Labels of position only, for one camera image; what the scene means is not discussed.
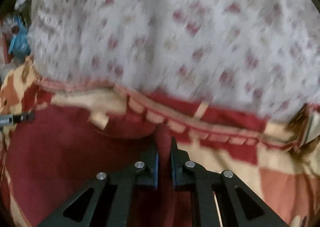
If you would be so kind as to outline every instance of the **floral fabric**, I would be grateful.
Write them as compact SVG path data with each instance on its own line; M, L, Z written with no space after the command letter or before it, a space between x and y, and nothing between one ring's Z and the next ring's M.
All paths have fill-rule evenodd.
M311 0L42 0L29 37L55 81L107 80L287 122L320 101L319 29Z

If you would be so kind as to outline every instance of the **fabric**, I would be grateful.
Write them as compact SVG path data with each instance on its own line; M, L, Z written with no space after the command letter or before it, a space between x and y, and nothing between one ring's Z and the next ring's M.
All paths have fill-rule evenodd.
M319 103L319 22L311 0L42 0L29 37L47 89L117 82L288 122Z
M202 114L210 124L202 121L199 111L204 106L199 103L187 105L156 94L147 98L119 87L114 89L118 98L110 93L102 95L102 90L97 95L94 91L82 93L79 98L76 93L46 92L36 81L27 60L9 73L0 91L0 114L36 111L32 124L4 127L0 142L1 197L17 226L35 227L97 172L117 170L135 161L147 147L149 139L145 137L161 119L193 161L215 172L234 171L290 226L307 226L319 210L318 141L302 147L300 153L287 152L287 143L262 133L266 121L250 114L208 106ZM127 99L125 109L121 96ZM102 98L107 104L102 111L109 117L104 130L87 122L90 113L98 109L90 103L98 100L102 104ZM204 123L215 133L206 131ZM164 143L158 142L158 148L163 148L165 158ZM143 223L136 219L139 227L153 226L158 219L168 224L162 226L171 226L172 221L173 226L190 225L189 195L175 194L173 205L174 196L161 195L170 194L168 186L154 196L135 194L134 208L152 215L142 218L136 214L145 219ZM149 206L159 196L164 197L164 207ZM171 214L166 208L172 208Z

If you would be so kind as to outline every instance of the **blue plastic bag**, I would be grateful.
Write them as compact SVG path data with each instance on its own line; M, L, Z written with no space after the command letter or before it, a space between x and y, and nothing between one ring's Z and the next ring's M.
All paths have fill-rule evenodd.
M12 53L17 60L24 62L25 57L31 53L28 44L28 29L23 25L21 18L17 14L14 15L14 21L20 30L18 34L12 37L8 52L9 54Z

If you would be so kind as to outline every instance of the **silver screw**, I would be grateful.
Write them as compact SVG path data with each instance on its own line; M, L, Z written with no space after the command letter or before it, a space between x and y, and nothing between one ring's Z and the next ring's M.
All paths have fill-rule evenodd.
M230 171L230 170L224 171L223 174L224 174L225 177L228 177L228 178L233 177L233 172Z
M136 162L136 163L134 164L134 166L135 166L136 168L143 168L143 167L144 167L144 163L143 163L142 161L138 161L138 162Z
M196 164L193 161L187 161L185 165L186 167L194 167Z
M104 180L107 177L106 173L100 172L97 174L97 179Z

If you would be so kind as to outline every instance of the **red cloth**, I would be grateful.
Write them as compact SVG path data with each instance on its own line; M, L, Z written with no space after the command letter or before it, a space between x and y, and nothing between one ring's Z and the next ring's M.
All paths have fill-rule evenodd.
M84 109L49 106L36 111L32 124L17 126L9 149L14 152L8 152L6 165L14 197L31 226L37 226L98 172L118 171L137 161L150 144L150 137L110 138L108 130L101 132L87 123L88 116ZM128 131L139 131L134 123L128 127ZM168 127L156 126L154 136L159 151L158 191L135 193L130 226L191 226L189 194L175 194L172 189Z

